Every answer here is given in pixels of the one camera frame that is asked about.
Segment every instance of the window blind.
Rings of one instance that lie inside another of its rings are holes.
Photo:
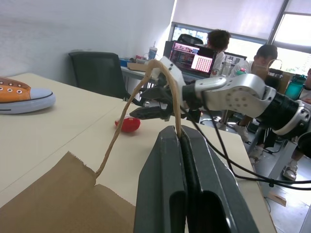
[[[290,0],[285,11],[290,13],[311,14],[311,0]]]
[[[268,39],[283,0],[178,0],[176,23]]]

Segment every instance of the robotic arm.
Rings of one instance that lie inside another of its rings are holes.
[[[300,100],[294,101],[275,89],[266,86],[264,81],[253,74],[243,74],[234,78],[215,77],[197,80],[186,85],[181,71],[169,59],[163,57],[161,62],[170,70],[180,93],[180,100],[185,108],[210,110],[232,110],[256,118],[262,125],[286,139],[298,136],[298,146],[308,157],[311,157],[311,105]],[[154,70],[152,77],[157,77],[158,83],[165,85],[165,77]],[[148,89],[142,94],[147,99],[161,99],[155,89]],[[131,116],[141,119],[167,118],[173,109],[166,112],[158,109],[161,114],[155,114],[155,108],[138,108]]]

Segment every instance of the window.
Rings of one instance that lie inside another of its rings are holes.
[[[203,40],[204,44],[207,44],[207,33],[180,27],[175,27],[172,40],[177,40],[181,34],[188,34],[200,38]]]
[[[282,70],[294,74],[307,75],[311,68],[311,54],[277,48],[277,58],[282,60]],[[280,69],[280,62],[274,62],[272,68]]]
[[[226,52],[246,56],[247,61],[253,61],[261,46],[259,43],[231,38]]]
[[[275,41],[311,46],[311,16],[285,14]]]

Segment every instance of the laptop screen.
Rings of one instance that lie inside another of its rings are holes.
[[[183,42],[174,42],[169,59],[184,73],[208,78],[215,57],[216,51],[214,50]]]

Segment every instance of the chair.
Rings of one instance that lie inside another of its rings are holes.
[[[78,88],[105,96],[128,99],[118,55],[109,52],[71,52]],[[133,99],[133,103],[143,106]]]
[[[180,41],[180,42],[186,42],[186,43],[190,43],[190,44],[193,44],[193,45],[196,45],[196,44],[204,44],[203,40],[197,38],[197,37],[194,37],[192,35],[188,35],[188,34],[181,34],[178,38],[177,41]]]

